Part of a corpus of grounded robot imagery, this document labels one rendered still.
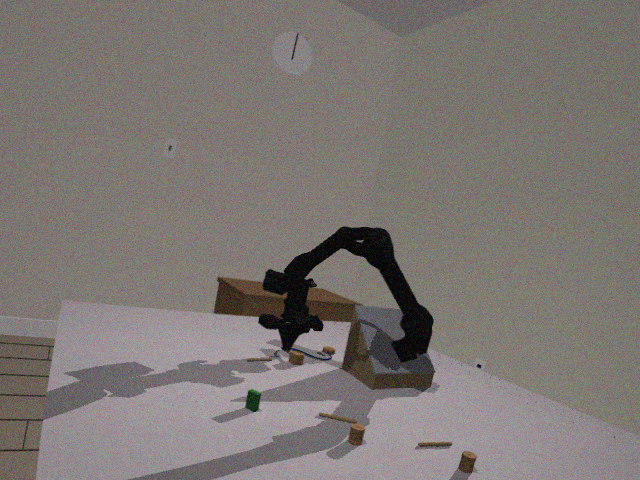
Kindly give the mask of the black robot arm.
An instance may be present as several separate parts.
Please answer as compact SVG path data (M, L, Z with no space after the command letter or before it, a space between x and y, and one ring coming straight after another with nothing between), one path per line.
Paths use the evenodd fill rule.
M359 240L363 242L357 242ZM400 327L405 336L401 340L391 342L400 361L416 359L418 353L425 354L429 348L434 320L428 309L418 304L398 267L394 259L391 236L386 229L341 227L312 251L296 256L284 269L284 273L268 269L262 289L278 295L288 292L288 299L306 302L309 287L313 288L317 285L313 278L308 280L304 278L315 266L341 248L354 255L365 257L370 265L381 272L387 287L403 312ZM310 328L317 328L319 322L318 315L309 314L309 308L300 310L297 306L293 306L289 311L287 321L289 322L290 319L294 332L309 333Z

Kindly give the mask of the short wooden cylinder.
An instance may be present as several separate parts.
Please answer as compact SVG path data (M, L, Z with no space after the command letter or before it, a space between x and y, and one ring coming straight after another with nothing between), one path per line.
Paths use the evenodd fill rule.
M464 473L472 473L476 458L477 455L473 452L463 451L458 469Z

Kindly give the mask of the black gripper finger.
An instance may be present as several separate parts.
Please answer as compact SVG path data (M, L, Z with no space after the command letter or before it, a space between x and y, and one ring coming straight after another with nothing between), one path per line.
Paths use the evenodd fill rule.
M289 339L288 339L288 348L287 350L291 350L291 346L293 345L294 341L296 341L296 339L303 334L304 332L294 332L292 330L292 326L290 326L290 331L292 331L292 333L289 335Z
M290 330L282 330L280 328L279 329L279 333L282 339L282 344L283 344L283 349L284 351L287 351L288 348L288 339L289 339L289 335L292 333L292 331Z

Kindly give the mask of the small wooden cylinder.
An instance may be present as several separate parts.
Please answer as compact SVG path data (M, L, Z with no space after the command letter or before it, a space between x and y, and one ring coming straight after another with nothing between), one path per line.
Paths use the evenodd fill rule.
M355 446L361 446L364 438L366 427L361 424L353 423L350 427L348 442Z

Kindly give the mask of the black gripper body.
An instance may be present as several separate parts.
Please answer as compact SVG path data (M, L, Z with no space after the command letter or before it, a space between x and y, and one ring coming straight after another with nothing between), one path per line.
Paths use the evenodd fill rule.
M262 325L265 329L277 330L278 328L280 328L282 330L289 330L290 326L292 325L290 322L291 319L289 320L289 323L287 323L288 322L287 316L291 308L293 308L293 306L297 306L298 309L300 310L304 310L305 307L308 308L308 306L306 306L306 302L293 301L288 298L286 298L286 300L283 301L283 304L285 304L284 312L281 313L280 315L282 319L275 317L273 314L262 314L259 317L258 323ZM323 322L319 320L317 328L313 330L323 331L323 326L324 326Z

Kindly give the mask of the green block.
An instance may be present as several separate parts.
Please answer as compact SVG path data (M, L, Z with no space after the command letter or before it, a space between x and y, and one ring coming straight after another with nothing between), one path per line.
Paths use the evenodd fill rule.
M260 396L261 393L254 390L254 389L250 389L248 391L248 395L247 395L247 399L246 399L246 404L245 404L245 408L255 412L259 409L259 405L260 405Z

